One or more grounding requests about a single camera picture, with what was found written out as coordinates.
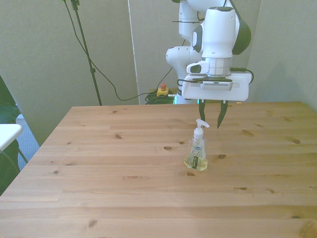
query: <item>pump dispenser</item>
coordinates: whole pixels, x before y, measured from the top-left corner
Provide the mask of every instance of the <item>pump dispenser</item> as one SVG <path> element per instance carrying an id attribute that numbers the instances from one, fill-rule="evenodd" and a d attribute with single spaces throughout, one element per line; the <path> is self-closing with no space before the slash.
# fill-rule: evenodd
<path id="1" fill-rule="evenodd" d="M 197 119 L 197 128 L 194 130 L 194 137 L 189 141 L 190 154 L 185 158 L 185 165 L 193 170 L 203 171 L 207 168 L 206 149 L 204 140 L 204 130 L 202 125 L 209 127 L 208 123 Z"/>

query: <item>pump nozzle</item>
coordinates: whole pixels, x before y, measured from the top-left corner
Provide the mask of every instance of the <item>pump nozzle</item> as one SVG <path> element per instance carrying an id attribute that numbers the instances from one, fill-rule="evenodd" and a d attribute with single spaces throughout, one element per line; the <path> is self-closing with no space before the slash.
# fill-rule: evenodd
<path id="1" fill-rule="evenodd" d="M 210 126 L 208 125 L 207 122 L 205 122 L 201 119 L 197 119 L 196 122 L 197 122 L 197 128 L 194 130 L 194 138 L 202 139 L 204 136 L 204 131 L 202 129 L 202 125 L 205 127 L 210 127 Z"/>

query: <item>wood grain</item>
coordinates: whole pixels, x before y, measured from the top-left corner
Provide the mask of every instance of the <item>wood grain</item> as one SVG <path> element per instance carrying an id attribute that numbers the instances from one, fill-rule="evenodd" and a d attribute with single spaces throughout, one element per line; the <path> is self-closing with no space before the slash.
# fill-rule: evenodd
<path id="1" fill-rule="evenodd" d="M 0 238 L 312 238 L 317 115 L 207 104 L 208 168 L 184 165 L 197 105 L 74 107 L 0 197 Z"/>

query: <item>gray wall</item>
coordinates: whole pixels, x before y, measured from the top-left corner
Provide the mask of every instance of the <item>gray wall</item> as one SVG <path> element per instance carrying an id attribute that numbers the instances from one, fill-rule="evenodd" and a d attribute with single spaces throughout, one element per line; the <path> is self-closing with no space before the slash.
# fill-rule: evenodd
<path id="1" fill-rule="evenodd" d="M 137 95 L 127 0 L 80 0 L 79 14 L 94 63 L 122 98 Z M 39 144 L 72 106 L 98 105 L 64 2 L 0 1 L 0 39 L 0 74 Z M 96 75 L 104 105 L 138 103 L 120 102 L 112 86 Z"/>
<path id="2" fill-rule="evenodd" d="M 252 102 L 301 101 L 317 112 L 317 1 L 263 0 L 248 68 Z"/>
<path id="3" fill-rule="evenodd" d="M 262 0 L 234 0 L 240 15 L 255 32 Z M 139 93 L 156 88 L 159 81 L 170 70 L 165 60 L 168 48 L 181 46 L 183 39 L 178 35 L 179 4 L 171 0 L 129 0 L 135 64 Z M 246 67 L 251 45 L 239 56 L 234 56 L 235 67 Z M 168 87 L 176 87 L 177 74 L 174 70 L 165 78 Z"/>

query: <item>white robotic arm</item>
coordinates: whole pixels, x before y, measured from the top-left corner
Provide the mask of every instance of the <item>white robotic arm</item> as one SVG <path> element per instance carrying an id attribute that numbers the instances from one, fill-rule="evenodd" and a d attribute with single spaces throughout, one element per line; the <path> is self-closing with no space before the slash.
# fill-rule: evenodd
<path id="1" fill-rule="evenodd" d="M 240 54 L 247 48 L 251 33 L 233 3 L 230 0 L 173 1 L 180 3 L 179 34 L 190 42 L 189 47 L 174 47 L 166 54 L 167 62 L 178 74 L 178 102 L 246 100 L 252 76 L 231 73 L 230 68 L 233 53 Z M 202 24 L 197 22 L 197 11 L 206 12 Z"/>

